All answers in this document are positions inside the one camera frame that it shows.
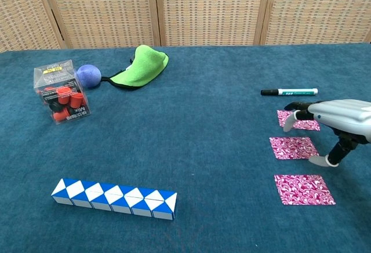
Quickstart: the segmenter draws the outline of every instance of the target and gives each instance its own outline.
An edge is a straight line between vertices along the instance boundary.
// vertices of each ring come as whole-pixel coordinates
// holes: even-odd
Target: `room divider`
[[[371,41],[371,0],[0,2],[0,51]]]

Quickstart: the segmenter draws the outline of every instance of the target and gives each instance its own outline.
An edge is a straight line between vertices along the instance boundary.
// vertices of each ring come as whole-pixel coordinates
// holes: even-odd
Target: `clear plastic box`
[[[90,115],[72,60],[35,68],[34,90],[57,124]]]

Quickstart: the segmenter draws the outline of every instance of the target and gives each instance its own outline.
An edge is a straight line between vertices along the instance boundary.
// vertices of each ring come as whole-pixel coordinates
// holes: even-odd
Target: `robotic hand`
[[[337,167],[358,144],[371,143],[371,103],[354,99],[293,102],[285,110],[295,110],[286,120],[288,132],[297,120],[316,120],[333,129],[339,141],[326,156],[312,156],[309,161],[324,167]]]

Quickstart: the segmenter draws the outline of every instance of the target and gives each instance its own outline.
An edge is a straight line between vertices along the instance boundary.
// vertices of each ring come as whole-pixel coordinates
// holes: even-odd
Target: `yellow label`
[[[47,70],[44,70],[42,74],[51,73],[51,72],[60,71],[60,70],[62,70],[62,67],[57,66],[57,67],[53,67],[53,68],[49,68]]]

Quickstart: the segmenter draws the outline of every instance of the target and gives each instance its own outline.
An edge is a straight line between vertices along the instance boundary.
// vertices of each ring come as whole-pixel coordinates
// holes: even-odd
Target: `whiteboard marker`
[[[317,89],[262,89],[261,95],[316,95]]]

